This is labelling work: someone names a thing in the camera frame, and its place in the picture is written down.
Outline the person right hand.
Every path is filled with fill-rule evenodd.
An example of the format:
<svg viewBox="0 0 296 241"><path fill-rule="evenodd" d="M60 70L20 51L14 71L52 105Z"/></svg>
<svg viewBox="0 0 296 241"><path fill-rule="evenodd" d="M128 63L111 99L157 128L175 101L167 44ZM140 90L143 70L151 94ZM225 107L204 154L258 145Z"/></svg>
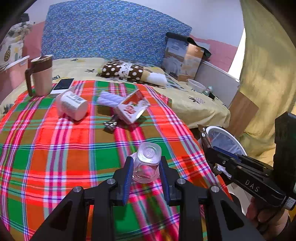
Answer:
<svg viewBox="0 0 296 241"><path fill-rule="evenodd" d="M262 231L265 240L272 240L290 224L288 210L282 208L280 211L276 211L254 197L251 198L246 217L255 227L258 227L260 223L266 225Z"/></svg>

